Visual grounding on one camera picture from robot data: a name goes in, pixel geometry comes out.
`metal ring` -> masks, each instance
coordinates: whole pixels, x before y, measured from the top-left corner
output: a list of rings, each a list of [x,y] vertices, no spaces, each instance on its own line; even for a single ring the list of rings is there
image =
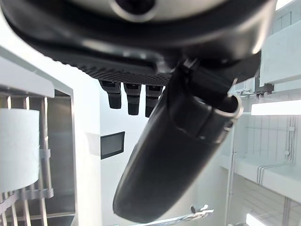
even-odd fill
[[[125,11],[116,0],[110,0],[110,6],[113,11],[121,18],[135,23],[143,23],[150,21],[156,15],[158,4],[155,2],[155,5],[145,14],[142,15],[134,15],[127,11]]]

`white paper roll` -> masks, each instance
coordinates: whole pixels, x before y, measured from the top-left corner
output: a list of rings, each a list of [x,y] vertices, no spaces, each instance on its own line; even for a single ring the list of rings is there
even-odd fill
[[[0,108],[0,193],[39,178],[39,111]]]

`small display screen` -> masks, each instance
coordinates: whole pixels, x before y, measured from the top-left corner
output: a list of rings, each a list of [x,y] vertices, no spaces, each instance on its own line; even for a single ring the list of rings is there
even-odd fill
[[[109,158],[123,152],[125,132],[100,137],[101,159]]]

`black cylindrical handle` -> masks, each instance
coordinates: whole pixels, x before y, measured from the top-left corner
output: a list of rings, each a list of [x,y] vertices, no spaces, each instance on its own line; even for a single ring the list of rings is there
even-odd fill
[[[164,214],[207,165],[241,111],[236,97],[226,97],[220,109],[207,105],[175,75],[133,150],[114,212],[141,223]]]

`fluorescent light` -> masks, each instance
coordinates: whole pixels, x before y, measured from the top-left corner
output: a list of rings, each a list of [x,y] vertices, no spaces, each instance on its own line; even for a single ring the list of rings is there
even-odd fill
[[[293,0],[278,0],[276,4],[276,10],[286,6],[288,3],[290,3]]]
[[[301,115],[301,100],[254,104],[251,115]]]
[[[260,222],[249,213],[246,215],[246,224],[249,226],[266,226],[264,223]]]

